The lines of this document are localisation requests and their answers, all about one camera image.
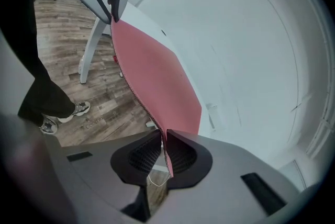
wooden floor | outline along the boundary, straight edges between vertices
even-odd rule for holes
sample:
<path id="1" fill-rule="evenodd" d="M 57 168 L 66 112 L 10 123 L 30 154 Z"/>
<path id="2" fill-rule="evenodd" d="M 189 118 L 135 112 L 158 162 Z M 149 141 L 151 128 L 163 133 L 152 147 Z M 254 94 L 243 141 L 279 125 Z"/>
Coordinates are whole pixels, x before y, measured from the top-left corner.
<path id="1" fill-rule="evenodd" d="M 52 80 L 74 102 L 87 100 L 91 110 L 68 123 L 59 122 L 56 134 L 61 145 L 71 146 L 126 137 L 154 128 L 138 104 L 120 68 L 114 62 L 111 38 L 100 39 L 93 57 L 87 83 L 79 81 L 78 66 L 85 50 L 96 16 L 79 0 L 36 0 L 38 52 Z M 152 171 L 157 185 L 168 173 Z M 153 214 L 166 197 L 165 186 L 156 187 L 148 181 L 148 200 Z"/>

black grille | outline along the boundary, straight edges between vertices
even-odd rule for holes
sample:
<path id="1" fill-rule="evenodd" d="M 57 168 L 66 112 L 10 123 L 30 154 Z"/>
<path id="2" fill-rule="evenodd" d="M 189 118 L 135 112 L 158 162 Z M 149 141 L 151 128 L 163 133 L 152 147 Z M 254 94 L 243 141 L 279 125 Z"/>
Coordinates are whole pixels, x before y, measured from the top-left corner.
<path id="1" fill-rule="evenodd" d="M 128 155 L 131 166 L 149 174 L 161 154 L 161 137 L 156 136 L 133 149 Z"/>
<path id="2" fill-rule="evenodd" d="M 171 159 L 174 174 L 186 171 L 197 160 L 196 151 L 175 136 L 169 136 L 167 139 L 167 153 Z"/>

garment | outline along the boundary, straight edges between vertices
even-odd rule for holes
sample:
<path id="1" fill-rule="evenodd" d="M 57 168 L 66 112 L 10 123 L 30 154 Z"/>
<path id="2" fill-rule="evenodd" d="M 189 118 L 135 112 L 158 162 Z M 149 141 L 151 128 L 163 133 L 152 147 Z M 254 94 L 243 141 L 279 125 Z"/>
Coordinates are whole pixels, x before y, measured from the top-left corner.
<path id="1" fill-rule="evenodd" d="M 17 58 L 35 78 L 19 116 L 37 126 L 43 124 L 42 114 L 67 118 L 75 105 L 52 82 L 38 57 L 34 0 L 1 0 L 1 5 L 6 12 L 0 16 L 0 28 Z"/>

white stand leg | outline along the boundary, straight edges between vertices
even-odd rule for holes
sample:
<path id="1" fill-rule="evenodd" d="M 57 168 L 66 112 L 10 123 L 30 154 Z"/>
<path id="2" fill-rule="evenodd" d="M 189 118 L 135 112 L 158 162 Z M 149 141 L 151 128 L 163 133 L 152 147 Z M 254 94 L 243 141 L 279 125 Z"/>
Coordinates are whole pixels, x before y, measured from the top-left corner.
<path id="1" fill-rule="evenodd" d="M 90 70 L 91 61 L 98 45 L 99 39 L 106 28 L 106 23 L 101 21 L 98 17 L 95 20 L 90 38 L 88 39 L 85 53 L 79 63 L 80 83 L 84 84 L 87 81 L 88 71 Z"/>

pink cloth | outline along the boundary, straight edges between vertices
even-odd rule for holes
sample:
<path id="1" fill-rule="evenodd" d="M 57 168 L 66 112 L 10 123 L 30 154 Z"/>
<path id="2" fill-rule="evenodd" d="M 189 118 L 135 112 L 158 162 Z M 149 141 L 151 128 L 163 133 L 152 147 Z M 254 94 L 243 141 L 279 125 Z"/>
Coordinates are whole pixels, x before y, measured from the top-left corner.
<path id="1" fill-rule="evenodd" d="M 202 108 L 177 56 L 141 30 L 120 20 L 111 24 L 117 60 L 137 99 L 166 141 L 168 129 L 198 134 Z M 173 177 L 169 156 L 167 167 Z"/>

